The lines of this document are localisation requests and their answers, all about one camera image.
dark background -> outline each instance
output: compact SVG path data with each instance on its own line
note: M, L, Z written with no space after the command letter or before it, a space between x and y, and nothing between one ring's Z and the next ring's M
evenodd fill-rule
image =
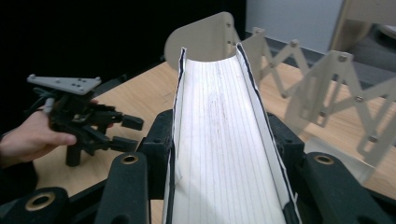
M163 59L178 27L221 11L245 33L245 0L0 2L0 133L24 119L41 77L132 77Z

white page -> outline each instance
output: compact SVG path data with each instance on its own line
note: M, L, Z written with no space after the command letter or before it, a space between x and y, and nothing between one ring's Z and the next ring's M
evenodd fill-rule
M172 223L284 223L236 56L185 67Z

human hand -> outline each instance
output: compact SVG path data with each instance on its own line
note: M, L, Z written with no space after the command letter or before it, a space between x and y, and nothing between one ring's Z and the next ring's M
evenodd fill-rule
M72 146L77 138L70 133L58 133L50 128L48 116L42 111L33 113L21 126L0 142L0 166L33 161L58 146Z

open book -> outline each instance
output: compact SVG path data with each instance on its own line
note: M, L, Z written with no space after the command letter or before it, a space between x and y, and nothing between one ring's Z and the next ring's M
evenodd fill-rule
M233 57L216 62L187 55L182 49L163 223L296 220L295 200L242 45Z

table surface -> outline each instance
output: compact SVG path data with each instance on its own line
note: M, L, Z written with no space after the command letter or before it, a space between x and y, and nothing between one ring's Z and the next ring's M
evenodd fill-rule
M295 67L281 64L278 67L281 76L285 76L289 83L296 81L299 70ZM268 112L284 119L284 114L290 99L283 99L276 89L271 76L265 77L258 84L264 107ZM115 124L108 129L107 135L126 137L141 141L151 127L156 116L173 106L177 90L177 71L162 63L141 75L134 77L114 89L111 89L96 99L99 104L113 105L117 111L125 115L132 115L144 120L142 131L131 130ZM310 125L299 136L307 141L312 136L317 136L335 147L350 151L359 141L359 120L353 110L345 114L334 115L325 129ZM81 153L81 163L77 167L68 167L65 164L66 147L58 147L49 155L37 159L35 168L38 173L37 188L62 187L69 196L107 178L111 162L121 152L113 150L97 150L94 156L85 152ZM396 199L396 180L392 174L396 172L396 149L392 148L389 155L376 169L375 174L366 182L365 187L373 189L390 198ZM151 201L152 223L162 222L163 201Z

